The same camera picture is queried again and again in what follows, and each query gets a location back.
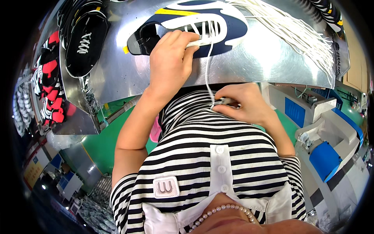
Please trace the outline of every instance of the pink basket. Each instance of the pink basket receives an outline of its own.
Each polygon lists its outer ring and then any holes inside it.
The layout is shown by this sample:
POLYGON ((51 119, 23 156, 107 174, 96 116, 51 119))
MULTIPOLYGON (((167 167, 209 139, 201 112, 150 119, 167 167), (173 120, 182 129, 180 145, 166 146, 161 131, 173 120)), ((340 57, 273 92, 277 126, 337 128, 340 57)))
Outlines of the pink basket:
POLYGON ((159 125, 159 115, 157 115, 156 119, 154 120, 151 133, 149 134, 149 138, 151 139, 151 141, 158 143, 160 133, 161 133, 161 127, 159 125))

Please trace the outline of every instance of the white collar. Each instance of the white collar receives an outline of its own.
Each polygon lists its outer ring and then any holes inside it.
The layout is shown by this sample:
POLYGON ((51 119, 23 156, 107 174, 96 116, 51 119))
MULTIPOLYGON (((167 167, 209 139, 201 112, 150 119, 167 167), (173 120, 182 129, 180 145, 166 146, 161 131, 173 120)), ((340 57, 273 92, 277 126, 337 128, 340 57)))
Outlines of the white collar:
MULTIPOLYGON (((161 213, 154 206, 142 203, 145 214, 145 234, 178 234, 179 229, 192 224, 202 215, 204 209, 217 193, 211 194, 199 204, 178 213, 161 213)), ((268 200, 257 198, 238 199, 234 195, 226 195, 246 208, 264 212, 267 224, 291 218, 292 192, 288 182, 285 182, 284 187, 268 200)))

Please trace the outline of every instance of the hand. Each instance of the hand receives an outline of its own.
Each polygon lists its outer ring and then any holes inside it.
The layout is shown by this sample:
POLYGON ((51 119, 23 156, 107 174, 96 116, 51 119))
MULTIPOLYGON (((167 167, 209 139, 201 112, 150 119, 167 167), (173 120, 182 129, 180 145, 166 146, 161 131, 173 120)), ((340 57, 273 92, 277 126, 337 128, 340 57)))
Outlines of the hand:
POLYGON ((239 109, 227 105, 216 105, 213 110, 233 119, 257 124, 265 129, 274 121, 279 121, 277 114, 264 101, 256 83, 227 85, 218 90, 215 99, 229 97, 241 104, 239 109))
POLYGON ((167 104, 184 85, 192 71, 193 53, 199 49, 189 42, 199 39, 196 33, 175 30, 166 33, 150 55, 150 84, 152 96, 167 104))

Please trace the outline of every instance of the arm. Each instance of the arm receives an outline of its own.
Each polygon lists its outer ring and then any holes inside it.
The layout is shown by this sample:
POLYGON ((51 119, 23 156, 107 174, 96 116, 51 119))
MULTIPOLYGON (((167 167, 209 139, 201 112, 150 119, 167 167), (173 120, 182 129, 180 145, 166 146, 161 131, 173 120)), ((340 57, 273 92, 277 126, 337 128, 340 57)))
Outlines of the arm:
POLYGON ((234 109, 226 105, 217 105, 213 107, 214 111, 239 121, 262 126, 273 138, 280 157, 295 156, 295 149, 290 138, 275 111, 262 98, 257 84, 227 85, 215 95, 215 99, 221 97, 230 97, 240 103, 241 107, 234 109))
POLYGON ((193 53, 185 49, 199 39, 195 33, 166 33, 150 55, 150 84, 123 125, 114 150, 112 187, 125 175, 138 173, 148 156, 145 145, 157 114, 186 82, 192 70, 193 53))

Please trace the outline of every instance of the embroidered logo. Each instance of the embroidered logo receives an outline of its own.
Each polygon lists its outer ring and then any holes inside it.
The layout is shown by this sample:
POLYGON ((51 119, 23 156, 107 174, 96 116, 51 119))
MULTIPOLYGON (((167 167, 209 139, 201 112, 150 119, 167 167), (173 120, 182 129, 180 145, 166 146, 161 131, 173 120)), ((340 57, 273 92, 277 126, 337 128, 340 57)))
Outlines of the embroidered logo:
POLYGON ((178 181, 175 176, 157 178, 153 180, 153 194, 155 198, 172 198, 179 196, 178 181))

